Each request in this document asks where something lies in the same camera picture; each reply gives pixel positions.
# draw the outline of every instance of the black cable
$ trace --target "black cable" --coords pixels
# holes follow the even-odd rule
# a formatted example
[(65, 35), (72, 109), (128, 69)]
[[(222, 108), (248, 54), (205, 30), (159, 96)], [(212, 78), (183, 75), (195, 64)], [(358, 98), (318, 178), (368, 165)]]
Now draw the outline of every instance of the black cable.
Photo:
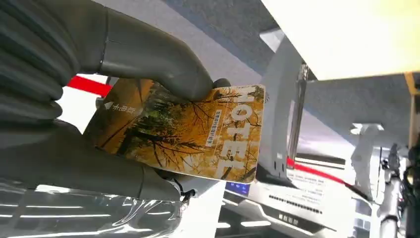
[(182, 203), (189, 203), (190, 198), (196, 195), (196, 191), (194, 189), (191, 189), (187, 192), (184, 192), (184, 188), (178, 182), (178, 180), (176, 180), (175, 178), (173, 180), (179, 186), (179, 190), (181, 191), (181, 196), (184, 196), (184, 199), (182, 200)]

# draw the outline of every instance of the white panel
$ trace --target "white panel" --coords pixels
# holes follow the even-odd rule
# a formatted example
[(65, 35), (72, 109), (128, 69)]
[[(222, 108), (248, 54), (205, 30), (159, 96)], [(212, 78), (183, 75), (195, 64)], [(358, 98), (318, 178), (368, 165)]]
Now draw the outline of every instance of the white panel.
[(262, 0), (318, 80), (420, 71), (418, 0)]

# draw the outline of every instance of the tree branch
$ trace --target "tree branch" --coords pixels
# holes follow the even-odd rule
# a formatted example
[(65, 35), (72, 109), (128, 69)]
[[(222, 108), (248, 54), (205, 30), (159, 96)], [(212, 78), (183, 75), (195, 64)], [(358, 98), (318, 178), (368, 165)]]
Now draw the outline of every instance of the tree branch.
[(159, 160), (159, 158), (158, 158), (158, 153), (156, 152), (156, 144), (155, 144), (155, 142), (154, 142), (154, 141), (152, 141), (152, 144), (153, 144), (153, 151), (154, 151), (154, 153), (155, 153), (155, 158), (156, 158), (157, 162), (159, 163), (160, 167), (162, 167), (162, 168), (163, 168), (162, 163), (160, 162), (160, 160)]

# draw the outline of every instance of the arrow icon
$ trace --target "arrow icon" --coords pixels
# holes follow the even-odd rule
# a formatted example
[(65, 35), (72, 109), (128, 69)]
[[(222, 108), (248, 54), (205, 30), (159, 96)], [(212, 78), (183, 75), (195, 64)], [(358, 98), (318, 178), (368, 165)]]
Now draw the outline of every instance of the arrow icon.
[(114, 104), (114, 102), (108, 102), (108, 103), (105, 103), (104, 106), (108, 110), (112, 107), (113, 104)]

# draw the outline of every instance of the vent grille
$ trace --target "vent grille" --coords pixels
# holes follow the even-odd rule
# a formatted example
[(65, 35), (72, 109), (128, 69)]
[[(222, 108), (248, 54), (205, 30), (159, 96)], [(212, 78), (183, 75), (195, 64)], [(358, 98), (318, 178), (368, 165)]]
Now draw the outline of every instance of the vent grille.
[(272, 199), (275, 199), (277, 201), (280, 201), (280, 202), (285, 202), (285, 203), (287, 203), (289, 205), (292, 205), (292, 206), (295, 206), (295, 207), (299, 207), (299, 208), (302, 208), (302, 209), (305, 209), (305, 210), (314, 212), (314, 213), (322, 214), (322, 211), (319, 211), (318, 209), (315, 209), (315, 208), (312, 208), (312, 207), (308, 207), (308, 206), (299, 204), (297, 202), (292, 202), (292, 201), (289, 201), (289, 200), (286, 200), (286, 199), (283, 199), (283, 198), (280, 198), (280, 197), (276, 197), (276, 196), (273, 196), (273, 195), (270, 195), (268, 197), (269, 198), (272, 198)]

